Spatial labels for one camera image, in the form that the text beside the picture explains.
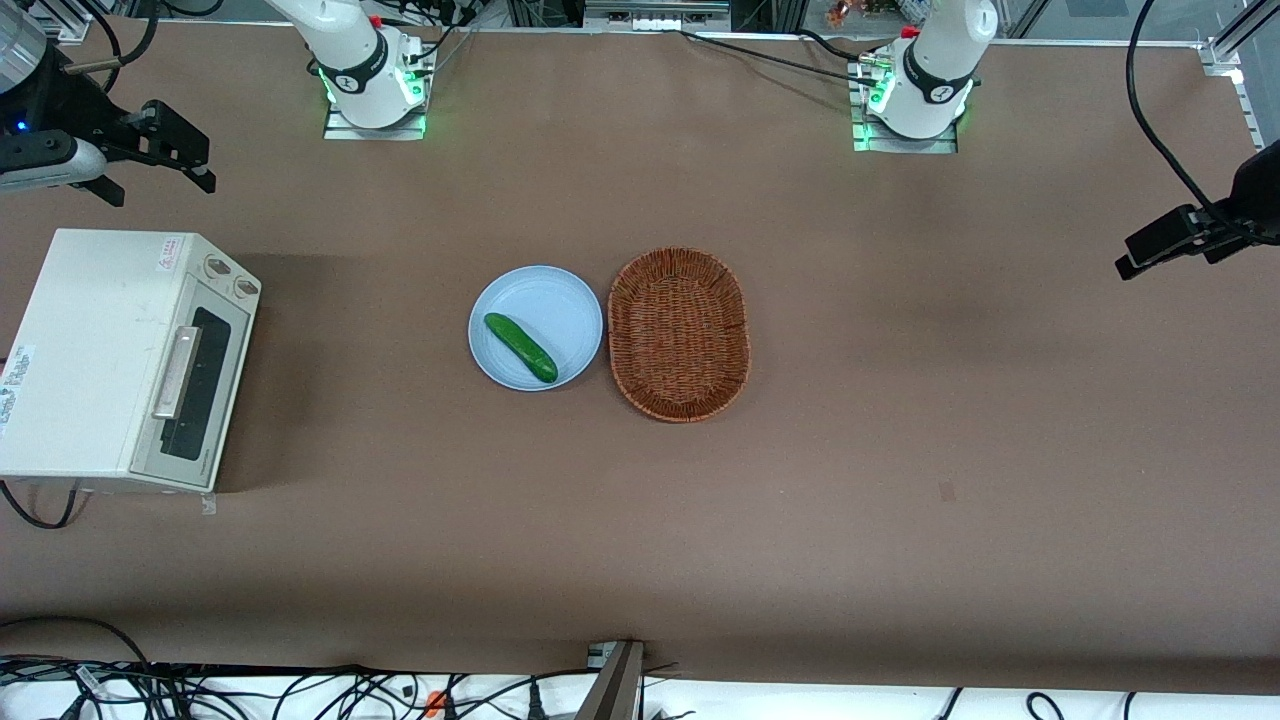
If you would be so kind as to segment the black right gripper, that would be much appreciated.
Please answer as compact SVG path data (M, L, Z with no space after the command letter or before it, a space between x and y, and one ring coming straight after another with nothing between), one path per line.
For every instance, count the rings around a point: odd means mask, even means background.
M214 193L218 178L209 169L209 137L160 100L127 114L88 76L69 76L64 55L3 56L3 151L20 152L29 136L60 131L105 149L111 161L134 161L178 170L202 192ZM125 191L106 176L81 181L78 190L113 208L123 208Z

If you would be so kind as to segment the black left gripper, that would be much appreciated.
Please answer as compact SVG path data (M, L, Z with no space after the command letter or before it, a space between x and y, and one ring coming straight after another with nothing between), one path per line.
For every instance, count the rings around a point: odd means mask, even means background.
M1268 243L1279 240L1279 141L1242 163L1228 196L1228 218ZM1230 234L1202 208L1183 204L1129 234L1125 254L1115 261L1123 281L1172 259L1203 255L1217 264L1251 246L1251 240Z

